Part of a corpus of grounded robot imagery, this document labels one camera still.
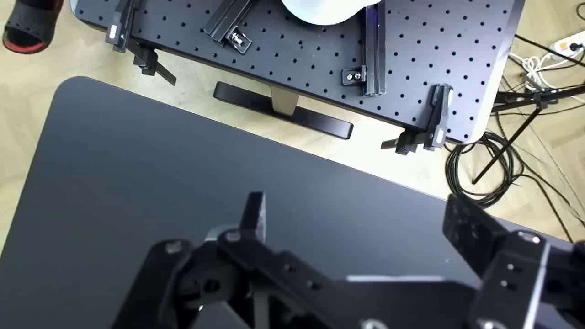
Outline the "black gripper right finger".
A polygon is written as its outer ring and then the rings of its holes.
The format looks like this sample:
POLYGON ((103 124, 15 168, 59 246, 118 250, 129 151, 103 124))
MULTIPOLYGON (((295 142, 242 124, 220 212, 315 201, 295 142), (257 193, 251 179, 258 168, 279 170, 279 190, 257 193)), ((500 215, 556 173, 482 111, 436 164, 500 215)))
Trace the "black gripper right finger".
POLYGON ((509 230, 472 199, 452 193, 447 201, 443 234, 469 267, 482 276, 509 230))

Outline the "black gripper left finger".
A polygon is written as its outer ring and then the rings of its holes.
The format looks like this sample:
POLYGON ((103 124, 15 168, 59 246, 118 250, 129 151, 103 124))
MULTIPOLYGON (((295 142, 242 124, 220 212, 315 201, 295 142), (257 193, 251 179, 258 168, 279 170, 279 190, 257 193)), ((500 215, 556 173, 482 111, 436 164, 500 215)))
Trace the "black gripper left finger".
POLYGON ((268 197, 264 192, 251 192, 240 221, 240 230, 258 241, 268 239, 268 197))

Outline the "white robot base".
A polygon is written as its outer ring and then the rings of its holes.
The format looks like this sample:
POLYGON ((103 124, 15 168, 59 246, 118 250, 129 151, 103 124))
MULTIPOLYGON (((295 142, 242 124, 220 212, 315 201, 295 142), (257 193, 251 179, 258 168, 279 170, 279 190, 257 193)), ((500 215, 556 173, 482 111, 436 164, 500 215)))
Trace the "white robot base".
POLYGON ((280 0, 284 7, 302 22, 313 25, 337 25, 361 9, 377 5, 383 0, 280 0))

